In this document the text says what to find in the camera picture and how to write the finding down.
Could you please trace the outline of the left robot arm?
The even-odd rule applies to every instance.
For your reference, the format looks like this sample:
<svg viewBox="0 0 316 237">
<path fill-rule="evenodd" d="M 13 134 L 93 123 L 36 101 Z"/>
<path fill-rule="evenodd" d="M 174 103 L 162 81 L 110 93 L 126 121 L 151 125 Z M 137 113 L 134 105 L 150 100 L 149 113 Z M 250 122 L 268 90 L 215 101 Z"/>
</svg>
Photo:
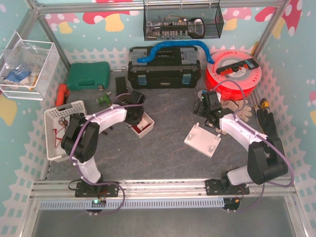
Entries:
<svg viewBox="0 0 316 237">
<path fill-rule="evenodd" d="M 118 95 L 108 108 L 91 114 L 74 114 L 61 141 L 61 148 L 80 172 L 80 186 L 85 190 L 81 194 L 92 194 L 100 197 L 110 182 L 103 182 L 94 154 L 97 149 L 99 134 L 113 125 L 125 122 L 136 126 L 140 123 L 146 96 L 139 91 Z"/>
</svg>

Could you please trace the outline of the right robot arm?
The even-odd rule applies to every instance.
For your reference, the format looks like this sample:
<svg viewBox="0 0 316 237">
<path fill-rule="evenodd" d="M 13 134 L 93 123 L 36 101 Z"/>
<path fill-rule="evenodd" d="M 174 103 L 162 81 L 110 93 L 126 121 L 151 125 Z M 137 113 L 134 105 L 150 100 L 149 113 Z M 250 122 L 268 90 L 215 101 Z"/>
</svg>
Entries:
<svg viewBox="0 0 316 237">
<path fill-rule="evenodd" d="M 226 171 L 220 179 L 206 181 L 208 195 L 247 194 L 247 184 L 272 184 L 275 178 L 287 173 L 294 176 L 284 155 L 281 139 L 253 129 L 236 112 L 223 108 L 215 91 L 204 91 L 196 100 L 193 113 L 205 118 L 206 126 L 231 135 L 248 152 L 246 166 Z"/>
</svg>

